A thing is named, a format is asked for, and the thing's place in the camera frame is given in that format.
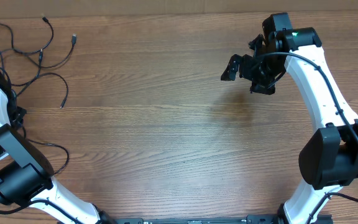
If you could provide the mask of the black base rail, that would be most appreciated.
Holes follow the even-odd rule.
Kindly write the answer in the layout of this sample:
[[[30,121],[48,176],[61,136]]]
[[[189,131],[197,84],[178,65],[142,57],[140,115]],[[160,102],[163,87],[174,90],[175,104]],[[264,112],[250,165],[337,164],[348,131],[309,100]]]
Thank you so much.
[[[277,215],[248,215],[241,218],[116,218],[118,224],[284,224]]]

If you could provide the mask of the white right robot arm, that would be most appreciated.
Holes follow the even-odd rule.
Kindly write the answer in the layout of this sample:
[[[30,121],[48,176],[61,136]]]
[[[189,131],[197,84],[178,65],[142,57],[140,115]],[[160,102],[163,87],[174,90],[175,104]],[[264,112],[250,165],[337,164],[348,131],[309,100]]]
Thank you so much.
[[[249,43],[252,55],[233,55],[223,81],[245,78],[250,91],[272,95],[289,74],[313,125],[301,150],[301,182],[274,215],[248,215],[247,223],[331,223],[321,210],[342,188],[358,179],[358,115],[340,92],[326,63],[322,41],[312,27],[293,28],[286,12],[272,14],[263,32]]]

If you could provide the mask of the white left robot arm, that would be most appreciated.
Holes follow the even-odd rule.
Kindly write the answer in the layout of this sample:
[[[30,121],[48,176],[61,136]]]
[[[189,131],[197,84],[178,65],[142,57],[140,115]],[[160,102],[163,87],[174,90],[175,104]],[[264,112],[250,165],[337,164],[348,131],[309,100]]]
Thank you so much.
[[[41,210],[59,223],[114,223],[105,211],[85,202],[55,178],[51,163],[18,130],[26,110],[17,105],[17,95],[8,75],[0,68],[0,203]]]

